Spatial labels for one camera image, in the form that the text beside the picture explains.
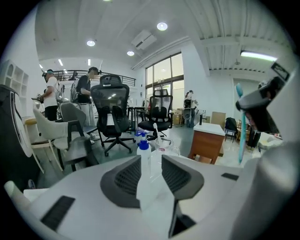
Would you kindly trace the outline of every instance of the recessed light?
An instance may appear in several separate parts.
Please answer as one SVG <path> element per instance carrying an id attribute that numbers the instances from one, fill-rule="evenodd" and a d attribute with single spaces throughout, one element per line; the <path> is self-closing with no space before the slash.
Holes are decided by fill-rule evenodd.
<path id="1" fill-rule="evenodd" d="M 164 31 L 164 30 L 166 30 L 168 28 L 168 25 L 165 22 L 160 22 L 157 25 L 157 28 L 158 28 L 158 30 Z"/>
<path id="2" fill-rule="evenodd" d="M 265 54 L 260 54 L 260 53 L 256 53 L 256 52 L 241 52 L 240 55 L 242 57 L 250 57 L 250 58 L 259 58 L 259 59 L 264 59 L 264 60 L 268 60 L 268 61 L 276 61 L 277 58 L 269 56 L 269 55 L 265 55 Z"/>
<path id="3" fill-rule="evenodd" d="M 86 42 L 86 45 L 92 47 L 95 46 L 95 42 L 93 40 L 89 40 Z"/>
<path id="4" fill-rule="evenodd" d="M 133 56 L 134 54 L 135 54 L 135 52 L 133 52 L 133 51 L 128 51 L 128 52 L 127 52 L 127 55 L 128 55 L 128 56 Z"/>
<path id="5" fill-rule="evenodd" d="M 60 65 L 61 65 L 61 66 L 63 66 L 63 65 L 62 65 L 62 62 L 61 62 L 61 60 L 60 60 L 60 59 L 58 59 L 58 62 L 60 62 Z"/>

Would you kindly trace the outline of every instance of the white countertop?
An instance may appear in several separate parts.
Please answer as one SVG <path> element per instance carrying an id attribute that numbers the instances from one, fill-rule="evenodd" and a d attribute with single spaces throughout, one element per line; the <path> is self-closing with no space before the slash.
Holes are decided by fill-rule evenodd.
<path id="1" fill-rule="evenodd" d="M 194 131 L 225 136 L 225 132 L 223 131 L 221 126 L 218 124 L 212 124 L 212 123 L 203 122 L 202 125 L 199 125 L 199 123 L 198 123 L 196 126 L 194 126 Z"/>

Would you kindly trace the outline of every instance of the white t-shirt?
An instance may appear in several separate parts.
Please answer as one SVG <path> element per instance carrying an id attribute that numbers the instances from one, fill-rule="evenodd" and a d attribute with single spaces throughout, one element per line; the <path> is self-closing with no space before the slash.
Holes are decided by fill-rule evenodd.
<path id="1" fill-rule="evenodd" d="M 44 105 L 45 107 L 49 106 L 57 106 L 57 101 L 56 101 L 56 92 L 58 89 L 58 82 L 55 77 L 50 77 L 48 82 L 47 82 L 47 88 L 48 87 L 53 87 L 54 91 L 47 97 L 44 98 Z"/>

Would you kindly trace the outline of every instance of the white ceiling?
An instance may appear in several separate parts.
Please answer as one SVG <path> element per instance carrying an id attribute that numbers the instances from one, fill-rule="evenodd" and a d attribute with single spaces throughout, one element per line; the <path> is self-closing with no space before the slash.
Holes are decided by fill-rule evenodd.
<path id="1" fill-rule="evenodd" d="M 159 31 L 158 22 L 166 22 L 168 29 Z M 138 51 L 131 41 L 142 30 L 149 30 L 157 42 Z M 51 0 L 40 4 L 36 18 L 40 60 L 94 57 L 134 66 L 186 36 L 208 75 L 270 68 L 271 62 L 241 57 L 242 50 L 276 56 L 289 71 L 296 62 L 284 30 L 254 0 Z M 97 40 L 96 45 L 88 47 L 88 39 Z M 129 50 L 134 57 L 126 55 Z"/>

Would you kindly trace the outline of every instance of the chair base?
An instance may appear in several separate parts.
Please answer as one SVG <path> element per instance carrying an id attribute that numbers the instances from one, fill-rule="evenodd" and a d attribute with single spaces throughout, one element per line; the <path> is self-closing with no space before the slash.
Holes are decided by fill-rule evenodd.
<path id="1" fill-rule="evenodd" d="M 115 139 L 110 139 L 110 140 L 106 140 L 106 141 L 102 141 L 101 139 L 101 144 L 102 146 L 104 146 L 104 143 L 112 143 L 111 145 L 109 145 L 109 147 L 104 151 L 104 154 L 106 157 L 108 157 L 108 151 L 110 149 L 112 149 L 112 147 L 116 144 L 121 144 L 122 146 L 124 146 L 125 148 L 127 148 L 129 150 L 129 153 L 132 153 L 132 150 L 130 147 L 128 147 L 123 141 L 129 141 L 132 140 L 135 143 L 135 139 L 134 138 L 121 138 L 121 137 L 116 137 Z"/>

